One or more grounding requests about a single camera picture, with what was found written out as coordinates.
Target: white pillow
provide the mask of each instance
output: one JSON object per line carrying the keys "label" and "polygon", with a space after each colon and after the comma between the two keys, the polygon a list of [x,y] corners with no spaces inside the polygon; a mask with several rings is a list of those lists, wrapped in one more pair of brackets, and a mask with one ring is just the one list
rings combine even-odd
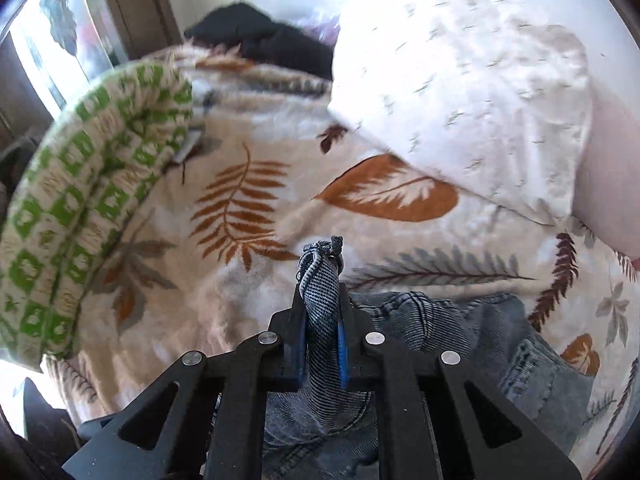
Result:
{"label": "white pillow", "polygon": [[514,0],[350,0],[330,112],[529,219],[571,213],[591,126],[582,43]]}

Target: denim fabric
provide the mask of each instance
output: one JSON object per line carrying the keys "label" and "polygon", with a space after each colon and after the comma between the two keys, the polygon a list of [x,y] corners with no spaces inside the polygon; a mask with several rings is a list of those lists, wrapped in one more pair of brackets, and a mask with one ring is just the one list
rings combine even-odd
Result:
{"label": "denim fabric", "polygon": [[[378,478],[376,412],[371,394],[340,388],[337,368],[341,239],[305,247],[300,293],[308,313],[306,370],[296,394],[270,394],[263,476],[271,480]],[[455,350],[556,445],[569,453],[584,420],[593,378],[558,357],[527,322],[511,294],[466,302],[420,292],[351,294],[376,330],[412,350]]]}

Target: bedsheet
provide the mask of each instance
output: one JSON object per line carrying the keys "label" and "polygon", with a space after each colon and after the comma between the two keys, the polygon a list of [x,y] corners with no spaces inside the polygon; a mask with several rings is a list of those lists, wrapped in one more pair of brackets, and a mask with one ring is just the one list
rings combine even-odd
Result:
{"label": "bedsheet", "polygon": [[543,226],[415,171],[326,111],[322,80],[208,51],[162,54],[206,114],[187,160],[135,211],[48,359],[72,420],[119,410],[183,352],[230,351],[288,308],[305,244],[340,234],[353,292],[509,292],[566,368],[592,379],[570,457],[586,478],[638,412],[640,286],[569,218]]}

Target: gray denim jeans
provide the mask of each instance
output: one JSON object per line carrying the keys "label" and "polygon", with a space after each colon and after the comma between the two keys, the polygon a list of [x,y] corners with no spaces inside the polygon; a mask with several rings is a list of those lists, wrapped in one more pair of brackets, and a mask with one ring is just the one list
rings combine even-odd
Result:
{"label": "gray denim jeans", "polygon": [[[306,369],[295,394],[270,394],[262,471],[271,480],[378,478],[376,411],[371,394],[340,387],[337,367],[338,275],[342,239],[305,247],[300,294],[308,315]],[[376,330],[411,350],[455,350],[568,454],[584,420],[593,378],[556,355],[511,294],[467,302],[420,292],[351,294]]]}

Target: green checkered cloth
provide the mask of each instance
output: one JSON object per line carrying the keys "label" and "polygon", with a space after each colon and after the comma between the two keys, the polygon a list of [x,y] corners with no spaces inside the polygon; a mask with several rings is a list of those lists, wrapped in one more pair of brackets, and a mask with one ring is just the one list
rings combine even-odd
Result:
{"label": "green checkered cloth", "polygon": [[0,240],[0,358],[64,356],[80,300],[186,137],[191,84],[141,62],[111,72],[44,137]]}

